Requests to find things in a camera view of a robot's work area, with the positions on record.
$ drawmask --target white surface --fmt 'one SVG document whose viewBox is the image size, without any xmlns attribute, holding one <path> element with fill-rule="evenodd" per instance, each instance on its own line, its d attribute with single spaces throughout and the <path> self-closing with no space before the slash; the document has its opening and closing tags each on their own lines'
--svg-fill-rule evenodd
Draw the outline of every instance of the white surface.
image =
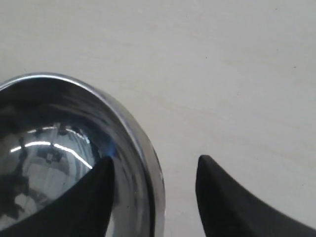
<svg viewBox="0 0 316 237">
<path fill-rule="evenodd" d="M 2 0 L 0 78 L 67 74 L 121 101 L 153 142 L 165 236 L 203 236 L 200 154 L 316 227 L 316 2 Z"/>
</svg>

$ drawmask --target shiny metal surface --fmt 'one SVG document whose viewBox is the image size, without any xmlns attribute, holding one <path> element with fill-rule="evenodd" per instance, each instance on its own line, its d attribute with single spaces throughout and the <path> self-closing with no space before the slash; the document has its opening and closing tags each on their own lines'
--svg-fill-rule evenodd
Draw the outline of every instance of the shiny metal surface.
<svg viewBox="0 0 316 237">
<path fill-rule="evenodd" d="M 113 159 L 116 179 L 106 236 L 163 236 L 161 168 L 148 137 L 119 102 L 63 75 L 5 82 L 0 189 L 9 185 L 11 198 L 0 194 L 0 230 L 50 205 L 106 157 Z"/>
</svg>

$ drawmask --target black object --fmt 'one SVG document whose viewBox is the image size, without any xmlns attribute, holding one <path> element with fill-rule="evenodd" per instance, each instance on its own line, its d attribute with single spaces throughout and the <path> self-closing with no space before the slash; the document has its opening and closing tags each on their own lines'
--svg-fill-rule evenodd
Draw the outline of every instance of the black object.
<svg viewBox="0 0 316 237">
<path fill-rule="evenodd" d="M 114 197 L 114 166 L 101 159 L 52 204 L 0 232 L 0 237 L 104 237 Z"/>
<path fill-rule="evenodd" d="M 207 237 L 316 236 L 243 188 L 210 156 L 198 160 L 196 195 Z"/>
</svg>

